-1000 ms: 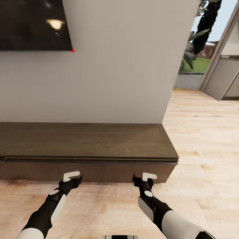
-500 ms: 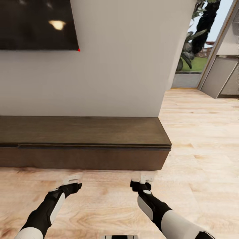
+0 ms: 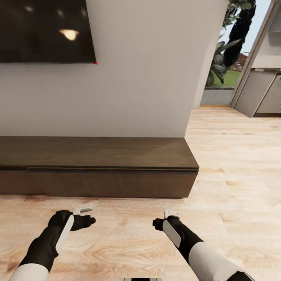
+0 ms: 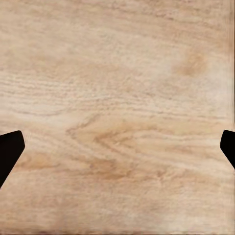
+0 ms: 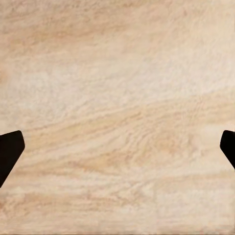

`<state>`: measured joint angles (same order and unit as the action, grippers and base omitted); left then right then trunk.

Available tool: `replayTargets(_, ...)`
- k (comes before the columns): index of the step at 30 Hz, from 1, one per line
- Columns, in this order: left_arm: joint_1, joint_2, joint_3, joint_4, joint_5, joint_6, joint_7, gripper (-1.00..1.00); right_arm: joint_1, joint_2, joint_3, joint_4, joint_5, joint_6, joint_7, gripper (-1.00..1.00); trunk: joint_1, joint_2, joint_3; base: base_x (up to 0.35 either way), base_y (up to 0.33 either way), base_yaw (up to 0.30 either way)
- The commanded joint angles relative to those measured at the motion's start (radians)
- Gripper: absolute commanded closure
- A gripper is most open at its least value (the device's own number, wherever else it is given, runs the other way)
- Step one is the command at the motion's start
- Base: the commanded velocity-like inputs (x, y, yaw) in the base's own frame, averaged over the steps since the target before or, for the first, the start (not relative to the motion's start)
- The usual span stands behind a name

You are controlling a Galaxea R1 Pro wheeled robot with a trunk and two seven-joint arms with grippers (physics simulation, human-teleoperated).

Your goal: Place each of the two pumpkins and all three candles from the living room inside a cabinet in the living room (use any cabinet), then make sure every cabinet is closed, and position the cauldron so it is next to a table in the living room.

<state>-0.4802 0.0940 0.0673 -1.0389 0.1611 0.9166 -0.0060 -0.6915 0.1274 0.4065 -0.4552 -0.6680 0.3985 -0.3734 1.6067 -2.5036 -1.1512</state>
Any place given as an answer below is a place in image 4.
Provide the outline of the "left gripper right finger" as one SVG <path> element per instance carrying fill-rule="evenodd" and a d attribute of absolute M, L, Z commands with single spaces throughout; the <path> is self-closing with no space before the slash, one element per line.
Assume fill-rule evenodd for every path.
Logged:
<path fill-rule="evenodd" d="M 235 168 L 235 132 L 229 130 L 223 132 L 220 148 Z"/>

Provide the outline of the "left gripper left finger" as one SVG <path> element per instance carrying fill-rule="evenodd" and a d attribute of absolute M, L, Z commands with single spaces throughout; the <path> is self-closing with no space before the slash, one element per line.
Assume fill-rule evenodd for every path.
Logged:
<path fill-rule="evenodd" d="M 20 130 L 0 136 L 0 188 L 25 149 Z"/>

